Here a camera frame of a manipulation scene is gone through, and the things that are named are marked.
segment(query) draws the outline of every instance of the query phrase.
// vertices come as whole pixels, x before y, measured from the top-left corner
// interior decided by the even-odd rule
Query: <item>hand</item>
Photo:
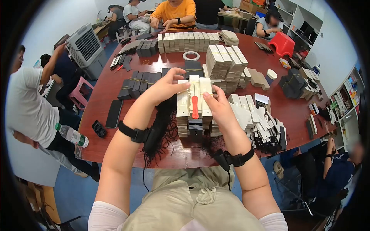
[[[334,151],[333,150],[334,148],[335,148],[334,139],[332,137],[330,137],[329,140],[327,140],[327,149],[331,150],[331,151]]]
[[[166,31],[169,30],[169,27],[172,25],[172,24],[177,24],[178,20],[177,19],[170,19],[170,20],[167,20],[163,23],[163,26],[166,28]]]
[[[186,71],[181,68],[171,68],[165,76],[148,88],[140,97],[144,96],[147,100],[152,101],[155,106],[158,106],[158,104],[171,98],[174,94],[185,91],[190,87],[190,82],[185,84],[177,84],[176,82],[176,80],[184,79],[183,76],[177,74],[185,73]]]
[[[237,129],[241,130],[223,90],[215,85],[212,85],[212,89],[216,91],[217,96],[204,92],[203,98],[211,109],[213,119],[216,121],[220,132],[227,134]]]
[[[283,31],[281,28],[277,28],[277,27],[274,27],[274,28],[271,28],[271,29],[272,29],[272,32],[274,32],[274,33]]]
[[[152,18],[150,18],[150,23],[149,23],[149,25],[150,25],[151,27],[153,27],[154,29],[158,29],[159,19],[158,19],[158,18],[156,18],[156,17],[152,17]]]

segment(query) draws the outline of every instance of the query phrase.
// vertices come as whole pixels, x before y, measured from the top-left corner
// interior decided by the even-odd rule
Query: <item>black phone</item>
[[[105,122],[106,128],[116,128],[118,119],[120,118],[123,101],[116,99],[111,103],[111,107],[108,112],[107,121]]]

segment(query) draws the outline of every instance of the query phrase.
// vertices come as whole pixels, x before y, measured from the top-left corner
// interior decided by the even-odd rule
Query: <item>slipper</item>
[[[284,168],[281,166],[280,161],[274,162],[273,169],[279,179],[282,179],[284,177]]]

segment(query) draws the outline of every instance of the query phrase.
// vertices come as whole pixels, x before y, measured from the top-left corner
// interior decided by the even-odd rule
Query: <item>red tool handle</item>
[[[193,119],[197,119],[197,118],[199,118],[199,114],[198,114],[198,97],[197,96],[191,97],[191,101],[193,102],[193,114],[192,114],[192,117],[193,117]]]

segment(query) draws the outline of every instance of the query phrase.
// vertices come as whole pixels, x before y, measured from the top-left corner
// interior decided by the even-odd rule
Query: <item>tape roll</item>
[[[196,55],[196,57],[195,58],[188,58],[188,57],[186,57],[187,55],[189,55],[189,54],[191,54],[191,55]],[[184,58],[184,60],[187,60],[187,61],[198,61],[199,60],[199,58],[201,57],[200,55],[199,55],[199,53],[198,52],[196,52],[196,51],[187,51],[187,52],[185,52],[183,55],[182,55],[182,57]]]

